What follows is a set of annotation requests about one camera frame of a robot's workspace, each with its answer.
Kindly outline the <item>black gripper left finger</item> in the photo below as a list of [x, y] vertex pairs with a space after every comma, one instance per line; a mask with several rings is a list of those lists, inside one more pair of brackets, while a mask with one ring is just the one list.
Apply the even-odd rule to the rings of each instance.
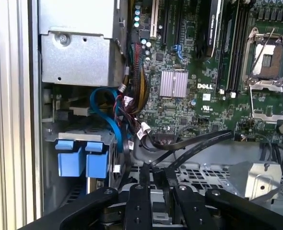
[[[21, 227], [22, 230], [83, 230], [100, 219], [108, 207], [120, 207], [120, 193], [103, 187]], [[151, 230], [153, 228], [149, 188], [134, 184], [125, 202], [123, 229]]]

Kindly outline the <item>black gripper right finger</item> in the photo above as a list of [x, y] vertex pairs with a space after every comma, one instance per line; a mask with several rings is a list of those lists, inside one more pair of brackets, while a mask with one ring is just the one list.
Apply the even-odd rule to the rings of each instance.
[[190, 187], [173, 189], [174, 211], [188, 230], [283, 230], [283, 216], [223, 189], [202, 196]]

